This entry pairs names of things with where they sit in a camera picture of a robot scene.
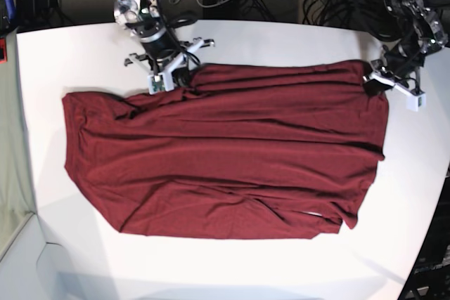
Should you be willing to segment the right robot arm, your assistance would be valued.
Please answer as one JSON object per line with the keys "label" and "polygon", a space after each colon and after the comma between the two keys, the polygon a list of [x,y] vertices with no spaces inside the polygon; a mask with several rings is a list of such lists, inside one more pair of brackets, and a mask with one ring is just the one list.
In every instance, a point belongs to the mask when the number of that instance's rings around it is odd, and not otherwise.
{"label": "right robot arm", "polygon": [[115,0],[114,18],[144,49],[142,54],[129,54],[124,66],[135,65],[144,72],[151,95],[187,86],[191,80],[190,66],[200,66],[195,53],[214,46],[212,39],[180,40],[175,29],[192,25],[198,19],[195,14],[185,12],[168,20],[160,0]]}

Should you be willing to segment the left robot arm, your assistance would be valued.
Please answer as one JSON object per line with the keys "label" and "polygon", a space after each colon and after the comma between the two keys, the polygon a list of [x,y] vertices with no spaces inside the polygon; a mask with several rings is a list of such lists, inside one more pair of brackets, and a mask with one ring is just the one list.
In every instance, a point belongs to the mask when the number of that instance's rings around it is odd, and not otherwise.
{"label": "left robot arm", "polygon": [[398,42],[383,47],[382,56],[371,61],[372,71],[365,76],[364,89],[370,96],[396,89],[405,96],[422,98],[420,68],[429,55],[448,43],[438,14],[428,0],[383,0],[387,12],[400,28]]}

